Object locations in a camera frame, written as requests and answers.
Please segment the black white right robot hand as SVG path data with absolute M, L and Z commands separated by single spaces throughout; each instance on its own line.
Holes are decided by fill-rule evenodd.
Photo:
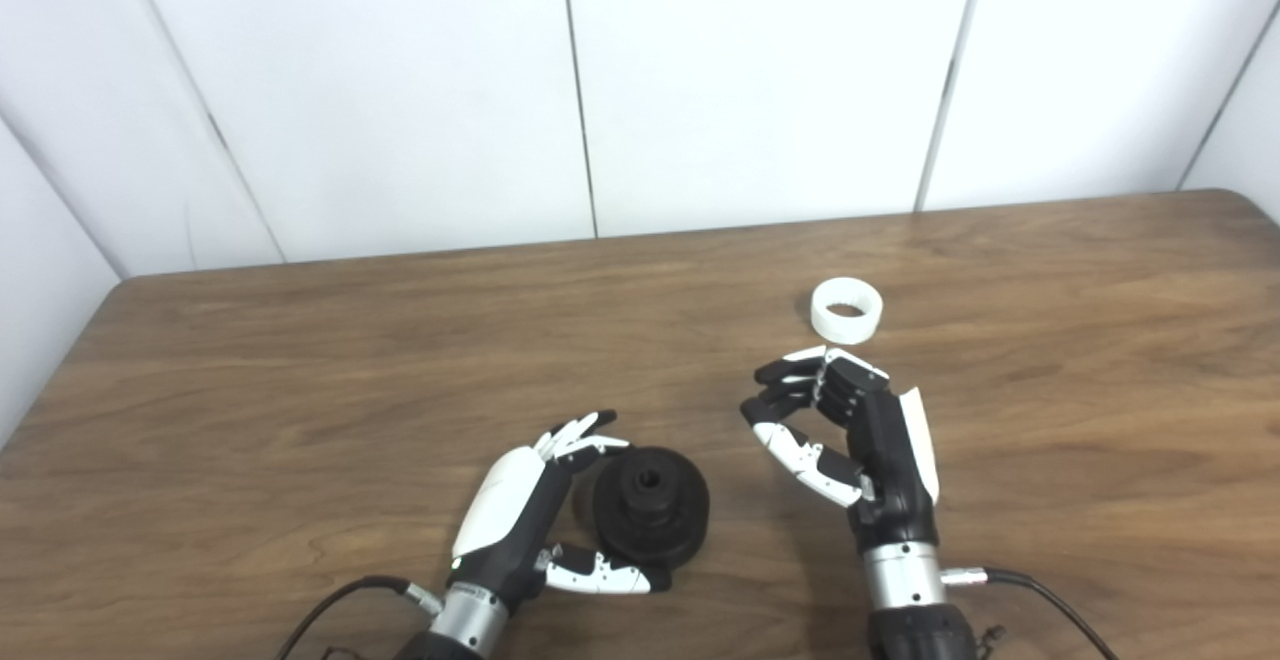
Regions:
M 918 390 L 838 347 L 809 347 L 755 368 L 740 411 L 768 454 L 847 514 L 858 551 L 940 546 L 940 492 Z

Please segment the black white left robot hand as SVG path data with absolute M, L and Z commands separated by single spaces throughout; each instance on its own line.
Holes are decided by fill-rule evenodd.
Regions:
M 448 586 L 476 586 L 515 615 L 545 587 L 573 593 L 664 593 L 671 573 L 628 564 L 596 549 L 548 540 L 575 477 L 631 443 L 600 435 L 616 411 L 590 411 L 506 452 L 490 467 L 465 514 Z

